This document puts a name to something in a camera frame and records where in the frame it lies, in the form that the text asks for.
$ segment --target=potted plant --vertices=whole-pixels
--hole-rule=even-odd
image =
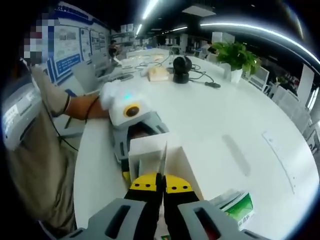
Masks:
[[[252,52],[246,50],[246,46],[239,43],[215,42],[213,48],[217,50],[217,61],[225,65],[224,78],[238,83],[244,72],[255,74],[259,59]]]

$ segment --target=yellow ring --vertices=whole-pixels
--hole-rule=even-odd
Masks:
[[[140,105],[138,103],[133,103],[133,104],[130,104],[129,106],[126,106],[124,111],[123,111],[123,115],[127,118],[132,118],[132,116],[128,116],[127,115],[127,111],[130,109],[130,108],[133,108],[133,107],[137,107],[139,110],[140,110]]]

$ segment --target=man's arm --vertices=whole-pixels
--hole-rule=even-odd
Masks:
[[[95,94],[70,97],[69,104],[64,114],[79,120],[108,118],[109,112],[101,107],[98,96]]]

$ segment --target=green leaves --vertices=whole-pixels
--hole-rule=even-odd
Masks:
[[[245,45],[239,42],[215,42],[212,46],[217,49],[217,61],[230,64],[232,71],[243,69],[251,75],[256,73],[258,57],[247,51]]]

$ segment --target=beige shirt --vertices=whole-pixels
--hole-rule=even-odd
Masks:
[[[54,86],[40,68],[33,67],[31,72],[47,109],[55,116],[62,114],[68,94]],[[75,156],[60,146],[45,105],[20,146],[8,151],[10,173],[29,214],[68,233],[75,225]]]

